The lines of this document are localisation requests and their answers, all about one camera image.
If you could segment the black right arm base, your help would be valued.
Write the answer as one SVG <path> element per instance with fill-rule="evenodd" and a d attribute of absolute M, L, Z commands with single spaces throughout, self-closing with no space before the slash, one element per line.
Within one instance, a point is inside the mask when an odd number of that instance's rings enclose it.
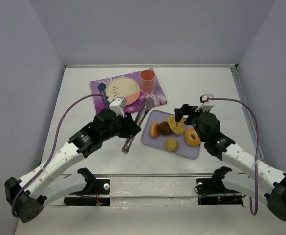
<path fill-rule="evenodd" d="M 194 192 L 198 196 L 198 205 L 243 205 L 244 197 L 234 190 L 227 189 L 222 180 L 232 170 L 221 167 L 211 177 L 196 180 Z"/>

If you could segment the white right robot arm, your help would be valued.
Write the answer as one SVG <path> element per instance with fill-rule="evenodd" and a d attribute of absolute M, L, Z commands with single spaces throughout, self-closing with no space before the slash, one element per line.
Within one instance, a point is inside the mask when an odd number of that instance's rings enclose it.
<path fill-rule="evenodd" d="M 220 122 L 211 113 L 212 105 L 175 108 L 175 121 L 187 116 L 186 125 L 194 128 L 206 151 L 254 180 L 250 187 L 244 185 L 237 191 L 257 201 L 261 196 L 270 212 L 286 222 L 286 173 L 270 167 L 243 150 L 234 140 L 220 131 Z"/>

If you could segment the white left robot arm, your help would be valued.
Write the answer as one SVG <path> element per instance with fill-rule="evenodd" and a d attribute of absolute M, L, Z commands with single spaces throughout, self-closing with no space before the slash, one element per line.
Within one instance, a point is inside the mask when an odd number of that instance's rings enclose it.
<path fill-rule="evenodd" d="M 36 218 L 49 203 L 71 193 L 85 192 L 95 187 L 96 178 L 87 169 L 77 171 L 76 180 L 59 176 L 78 162 L 86 159 L 113 138 L 125 138 L 127 142 L 141 131 L 141 121 L 130 113 L 117 114 L 103 109 L 92 122 L 71 136 L 59 151 L 39 167 L 20 178 L 10 177 L 4 183 L 5 196 L 12 215 L 22 223 Z"/>

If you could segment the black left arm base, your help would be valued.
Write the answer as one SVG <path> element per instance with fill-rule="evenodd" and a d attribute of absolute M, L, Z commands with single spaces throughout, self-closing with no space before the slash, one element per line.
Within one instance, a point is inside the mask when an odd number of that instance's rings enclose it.
<path fill-rule="evenodd" d="M 64 198 L 67 206 L 109 206 L 110 178 L 96 178 L 87 168 L 77 170 L 85 186 Z"/>

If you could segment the metal tongs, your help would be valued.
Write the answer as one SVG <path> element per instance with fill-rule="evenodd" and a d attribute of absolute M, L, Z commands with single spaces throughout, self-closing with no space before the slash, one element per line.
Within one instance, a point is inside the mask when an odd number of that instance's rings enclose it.
<path fill-rule="evenodd" d="M 134 125 L 134 129 L 132 130 L 132 135 L 126 139 L 125 144 L 121 150 L 124 154 L 127 154 L 129 152 L 129 149 L 135 139 L 135 136 L 141 131 L 141 125 L 147 113 L 151 110 L 152 103 L 153 103 L 153 100 L 150 97 L 142 99 L 138 113 L 134 120 L 135 125 Z"/>

